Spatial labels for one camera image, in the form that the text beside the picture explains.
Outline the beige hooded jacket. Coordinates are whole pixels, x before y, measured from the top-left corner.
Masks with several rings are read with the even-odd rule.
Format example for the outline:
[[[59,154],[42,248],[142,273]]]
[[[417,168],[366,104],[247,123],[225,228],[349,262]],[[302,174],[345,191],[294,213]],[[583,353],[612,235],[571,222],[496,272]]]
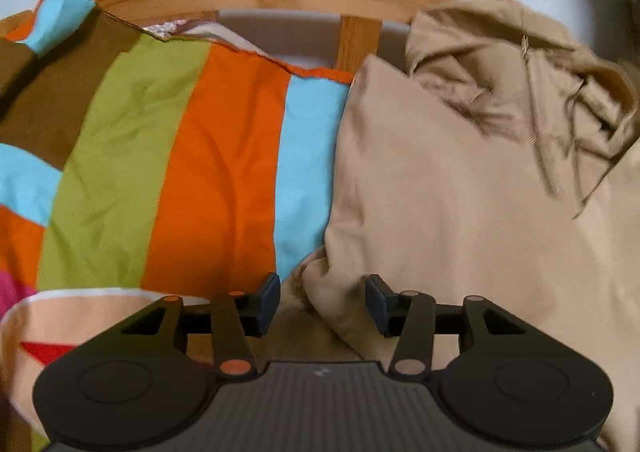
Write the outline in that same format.
[[[363,279],[482,295],[596,361],[604,438],[639,446],[639,71],[513,0],[419,13],[405,70],[361,66],[337,135],[322,250],[295,276],[359,357],[392,345]]]

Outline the colourful striped bedsheet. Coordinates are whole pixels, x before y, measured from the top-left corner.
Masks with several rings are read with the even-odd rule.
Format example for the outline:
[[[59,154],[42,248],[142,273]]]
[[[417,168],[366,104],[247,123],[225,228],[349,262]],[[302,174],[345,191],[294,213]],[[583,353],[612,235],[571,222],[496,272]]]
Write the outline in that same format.
[[[351,81],[95,0],[40,0],[2,38],[3,450],[46,442],[41,366],[155,297],[251,291],[321,247]]]

